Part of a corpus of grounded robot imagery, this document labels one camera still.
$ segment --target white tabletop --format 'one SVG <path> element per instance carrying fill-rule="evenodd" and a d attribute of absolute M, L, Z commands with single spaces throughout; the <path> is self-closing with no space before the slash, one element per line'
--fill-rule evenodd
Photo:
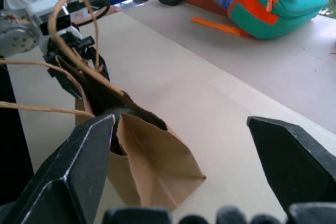
<path fill-rule="evenodd" d="M 336 154 L 335 135 L 130 16 L 113 14 L 99 25 L 100 53 L 112 83 L 164 119 L 207 176 L 173 211 L 175 222 L 191 213 L 213 222 L 223 205 L 238 206 L 249 219 L 264 212 L 284 220 L 285 213 L 268 186 L 246 126 L 250 115 L 299 124 Z M 94 35 L 92 25 L 81 30 L 84 36 Z M 37 49 L 10 59 L 42 60 Z M 18 103 L 74 107 L 74 98 L 44 67 L 8 68 Z M 36 170 L 70 134 L 74 117 L 26 111 L 20 111 L 20 116 Z M 107 180 L 95 223 L 101 223 L 107 208 L 122 205 Z"/>
<path fill-rule="evenodd" d="M 317 16 L 273 40 L 237 37 L 191 22 L 193 16 L 232 24 L 198 7 L 150 0 L 130 16 L 262 93 L 336 133 L 336 20 Z"/>

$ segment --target brown paper bag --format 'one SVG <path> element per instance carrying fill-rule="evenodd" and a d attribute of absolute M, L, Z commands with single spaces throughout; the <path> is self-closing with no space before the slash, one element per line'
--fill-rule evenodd
<path fill-rule="evenodd" d="M 77 68 L 58 57 L 59 65 L 83 88 L 95 116 L 113 113 L 118 124 L 111 138 L 108 178 L 127 205 L 176 208 L 204 180 L 193 154 L 165 122 L 137 104 L 99 74 L 98 40 L 94 69 L 56 34 L 56 18 L 67 0 L 59 0 L 49 17 L 48 31 Z M 92 8 L 85 1 L 92 14 Z M 76 109 L 83 109 L 76 100 Z M 76 117 L 77 123 L 85 120 Z"/>

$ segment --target zipper pull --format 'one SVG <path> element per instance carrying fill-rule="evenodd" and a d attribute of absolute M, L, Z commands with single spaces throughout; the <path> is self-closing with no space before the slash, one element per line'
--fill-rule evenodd
<path fill-rule="evenodd" d="M 266 3 L 266 12 L 270 13 L 273 8 L 273 0 L 268 0 Z"/>

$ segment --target teal backpack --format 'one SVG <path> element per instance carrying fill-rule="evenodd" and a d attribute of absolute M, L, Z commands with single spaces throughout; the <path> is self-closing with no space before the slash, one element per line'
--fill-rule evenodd
<path fill-rule="evenodd" d="M 228 17 L 260 39 L 290 33 L 316 17 L 328 0 L 234 0 Z"/>

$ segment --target orange strap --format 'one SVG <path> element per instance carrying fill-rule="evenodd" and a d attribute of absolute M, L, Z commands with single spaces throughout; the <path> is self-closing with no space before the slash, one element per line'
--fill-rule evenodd
<path fill-rule="evenodd" d="M 215 29 L 218 29 L 218 30 L 221 30 L 221 31 L 226 31 L 228 33 L 238 35 L 238 36 L 251 36 L 250 34 L 245 32 L 241 28 L 236 28 L 236 27 L 232 27 L 232 26 L 228 26 L 228 25 L 224 25 L 224 24 L 214 23 L 214 22 L 211 22 L 209 20 L 206 20 L 206 19 L 203 19 L 203 18 L 200 18 L 200 17 L 197 17 L 197 16 L 193 17 L 191 19 L 191 21 L 202 24 L 204 26 L 215 28 Z"/>

